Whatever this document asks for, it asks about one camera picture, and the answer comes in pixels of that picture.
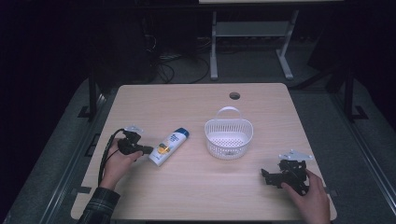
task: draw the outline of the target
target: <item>white lotion bottle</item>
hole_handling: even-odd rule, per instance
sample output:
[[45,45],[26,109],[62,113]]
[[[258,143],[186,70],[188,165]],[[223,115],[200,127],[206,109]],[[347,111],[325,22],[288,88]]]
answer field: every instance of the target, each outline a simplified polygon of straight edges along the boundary
[[189,137],[189,132],[184,128],[179,128],[169,134],[157,147],[152,150],[148,158],[155,164],[161,166],[172,153]]

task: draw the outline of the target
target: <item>hole in table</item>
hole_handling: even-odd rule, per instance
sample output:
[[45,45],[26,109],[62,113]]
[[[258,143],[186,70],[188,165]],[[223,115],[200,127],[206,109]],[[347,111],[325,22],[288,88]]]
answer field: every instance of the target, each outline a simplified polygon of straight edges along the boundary
[[230,98],[233,100],[238,100],[239,98],[241,98],[241,95],[238,92],[233,91],[230,93]]

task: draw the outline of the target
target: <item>white plastic basket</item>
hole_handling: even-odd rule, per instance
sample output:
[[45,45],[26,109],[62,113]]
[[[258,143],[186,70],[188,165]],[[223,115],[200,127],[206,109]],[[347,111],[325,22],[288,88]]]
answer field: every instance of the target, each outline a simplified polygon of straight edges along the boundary
[[[239,113],[239,119],[219,119],[226,110]],[[245,155],[253,137],[253,125],[242,119],[241,112],[232,106],[225,106],[214,119],[205,124],[206,144],[209,153],[222,160],[234,160]]]

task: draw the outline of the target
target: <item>bottle cap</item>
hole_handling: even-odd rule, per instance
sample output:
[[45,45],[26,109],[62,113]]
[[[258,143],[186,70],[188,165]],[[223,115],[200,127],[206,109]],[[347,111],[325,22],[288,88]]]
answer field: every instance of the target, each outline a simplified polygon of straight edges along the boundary
[[177,129],[177,130],[175,131],[175,133],[182,133],[182,134],[186,135],[186,138],[188,138],[189,135],[190,135],[189,131],[185,130],[184,128],[179,128],[179,129]]

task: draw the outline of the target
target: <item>wrist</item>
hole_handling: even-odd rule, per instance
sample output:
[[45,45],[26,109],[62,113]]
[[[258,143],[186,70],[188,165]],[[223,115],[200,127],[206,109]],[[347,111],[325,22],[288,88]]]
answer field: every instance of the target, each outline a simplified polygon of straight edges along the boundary
[[110,189],[113,190],[116,188],[117,183],[114,183],[113,181],[108,181],[107,179],[103,179],[102,182],[100,183],[99,187],[103,189]]

